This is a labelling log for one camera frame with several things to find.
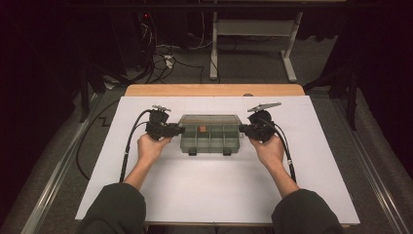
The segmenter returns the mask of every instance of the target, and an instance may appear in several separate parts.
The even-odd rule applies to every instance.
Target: person
[[[146,205],[139,189],[170,140],[156,141],[147,134],[141,136],[137,141],[138,160],[131,173],[123,182],[102,188],[77,233],[141,233]],[[336,215],[322,198],[315,192],[301,189],[288,175],[282,165],[282,142],[277,136],[264,143],[251,138],[249,141],[282,195],[272,214],[276,234],[344,233]]]

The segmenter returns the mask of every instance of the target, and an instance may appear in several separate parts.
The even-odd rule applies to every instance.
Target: black cable
[[[146,122],[143,122],[143,123],[140,123],[140,124],[137,124],[137,123],[139,123],[140,118],[141,118],[145,113],[150,113],[150,112],[151,112],[151,110],[146,109],[146,110],[144,110],[142,113],[140,113],[139,116],[137,117],[136,121],[134,122],[133,127],[131,128],[131,133],[130,133],[130,136],[129,136],[129,138],[128,138],[127,146],[126,146],[126,148],[125,148],[124,162],[123,162],[123,164],[122,164],[121,177],[120,177],[120,179],[119,179],[119,182],[123,182],[124,179],[125,179],[125,172],[126,172],[126,170],[127,170],[129,151],[130,151],[130,149],[131,149],[131,137],[133,136],[133,133],[134,133],[134,131],[137,129],[137,127],[139,127],[141,124],[144,124],[144,123],[146,123]]]
[[[175,59],[175,62],[178,63],[178,64],[181,64],[181,65],[184,65],[184,66],[188,66],[188,67],[200,68],[200,69],[201,69],[200,83],[201,83],[201,84],[203,83],[203,72],[204,72],[204,68],[205,68],[204,66],[200,66],[200,65],[189,65],[189,64],[183,63],[183,62],[181,62],[181,61],[178,61],[178,59],[176,59],[176,58],[174,58],[174,59]]]
[[[148,62],[148,64],[145,67],[145,71],[142,72],[140,75],[137,75],[136,77],[132,78],[131,81],[135,82],[135,81],[145,78],[147,75],[153,72],[154,67],[155,65],[152,62]]]
[[[82,147],[82,144],[83,144],[83,141],[85,140],[86,135],[87,135],[88,132],[89,132],[89,129],[90,129],[91,126],[94,124],[94,121],[96,121],[96,119],[97,119],[98,117],[100,117],[100,115],[101,115],[104,111],[106,111],[109,107],[111,107],[112,105],[114,105],[116,102],[119,102],[119,100],[117,99],[117,100],[113,101],[112,103],[108,104],[106,107],[104,107],[104,108],[96,115],[96,117],[94,117],[94,119],[91,121],[91,123],[88,125],[88,127],[87,127],[86,130],[85,130],[85,132],[83,133],[82,138],[80,139],[79,147],[78,147],[77,150],[76,150],[76,165],[77,165],[80,173],[82,174],[82,176],[83,176],[85,179],[87,179],[87,180],[90,180],[91,178],[86,175],[86,173],[82,170],[82,167],[80,166],[80,162],[79,162],[79,152],[80,152],[80,149],[81,149],[81,147]]]
[[[234,40],[234,48],[231,49],[231,50],[226,50],[226,49],[221,49],[221,48],[216,47],[216,49],[217,49],[218,51],[234,52],[235,50],[237,50],[237,47],[238,47],[237,38],[236,38],[235,36],[228,36],[228,37]]]
[[[295,178],[294,165],[292,164],[291,155],[289,154],[289,148],[288,148],[288,144],[286,142],[285,134],[282,132],[282,135],[281,135],[280,132],[277,130],[277,128],[274,127],[272,124],[268,123],[266,120],[261,119],[261,118],[259,118],[259,120],[261,122],[267,124],[268,126],[270,126],[271,128],[273,128],[276,131],[276,134],[279,136],[280,140],[282,141],[282,146],[283,146],[284,151],[285,151],[285,156],[286,156],[286,159],[287,159],[287,164],[289,166],[289,173],[291,174],[291,178],[292,178],[292,180],[294,180],[295,183],[297,183],[297,180]]]
[[[152,62],[153,68],[152,68],[151,73],[150,73],[149,76],[148,76],[148,79],[146,79],[145,84],[148,84],[149,80],[151,79],[152,75],[153,75],[154,72],[155,72],[155,64],[156,64],[156,63],[154,62],[153,57],[151,58],[151,62]]]
[[[163,70],[164,68],[160,68],[160,67],[157,67],[156,66],[156,64],[158,63],[158,62],[161,62],[161,61],[163,61],[164,63],[165,63],[165,61],[162,59],[162,60],[157,60],[155,63],[154,63],[154,68],[155,69],[157,69],[157,70]]]
[[[116,79],[117,81],[121,82],[121,83],[124,84],[124,85],[131,85],[131,84],[133,84],[135,81],[138,81],[138,80],[140,80],[140,79],[143,79],[143,78],[144,78],[145,76],[147,76],[147,75],[150,73],[150,71],[153,69],[153,68],[151,67],[150,62],[149,62],[148,64],[145,65],[145,69],[144,69],[143,72],[141,72],[140,74],[136,75],[135,77],[129,79],[128,77],[123,76],[123,75],[120,75],[120,74],[118,74],[118,73],[116,73],[116,72],[113,72],[113,71],[111,71],[111,70],[109,70],[109,69],[106,69],[105,67],[103,67],[103,66],[101,66],[101,65],[99,65],[99,64],[97,64],[97,63],[93,63],[93,66],[94,66],[94,68],[96,68],[97,70],[99,70],[101,73],[107,74],[107,75],[113,77],[114,79]]]
[[[165,71],[168,70],[168,69],[170,70],[170,73],[168,73],[167,75],[165,75],[165,76],[163,77],[162,75],[163,75],[163,74],[165,73]],[[155,83],[155,82],[157,82],[157,81],[160,81],[160,82],[162,82],[162,83],[165,84],[165,82],[163,81],[163,79],[165,79],[165,78],[167,78],[168,76],[170,76],[170,75],[172,74],[172,72],[173,72],[173,69],[174,69],[174,66],[173,66],[172,68],[165,67],[165,69],[162,71],[161,75],[160,75],[160,76],[157,76],[157,75],[156,75],[158,78],[156,78],[155,80],[149,82],[149,84],[153,84],[153,83]]]
[[[172,44],[169,44],[168,46],[168,50],[164,53],[161,53],[162,56],[173,56],[173,52],[172,52]]]
[[[282,36],[269,36],[266,39],[263,40],[256,40],[256,39],[247,39],[248,37],[251,36],[239,36],[239,39],[243,40],[243,41],[250,41],[250,42],[268,42],[268,41],[277,41],[282,39]]]

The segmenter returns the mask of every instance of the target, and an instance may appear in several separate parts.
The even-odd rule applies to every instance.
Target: black clamp
[[[159,105],[153,105],[156,109],[150,110],[149,122],[146,124],[146,133],[155,140],[161,137],[175,137],[185,133],[185,127],[179,127],[176,123],[167,124],[169,115],[166,111],[170,111]]]
[[[252,109],[249,109],[248,112],[255,111],[248,117],[251,124],[239,125],[238,128],[240,133],[244,133],[247,137],[261,140],[262,142],[269,140],[276,133],[274,129],[276,124],[272,120],[271,114],[265,109],[277,105],[281,104],[279,102],[273,104],[260,104]]]

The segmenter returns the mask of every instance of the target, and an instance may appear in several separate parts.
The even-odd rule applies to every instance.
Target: white sheet
[[[169,123],[183,114],[237,114],[243,123],[249,108],[280,101],[268,109],[286,134],[300,187],[316,191],[341,223],[359,223],[309,97],[122,97],[104,142],[76,219],[82,219],[101,190],[118,182],[131,126],[144,109],[158,104],[171,109]],[[137,160],[136,130],[127,174]],[[180,136],[167,145],[149,172],[141,193],[147,204],[146,221],[271,223],[271,213],[281,200],[273,180],[247,137],[238,154],[198,154],[190,157],[179,147]]]

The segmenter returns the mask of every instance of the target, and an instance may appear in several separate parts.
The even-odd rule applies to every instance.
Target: sleeve
[[[140,233],[146,204],[127,183],[104,186],[79,224],[76,233]]]
[[[276,206],[272,220],[275,233],[335,234],[344,233],[335,213],[315,192],[300,189]]]

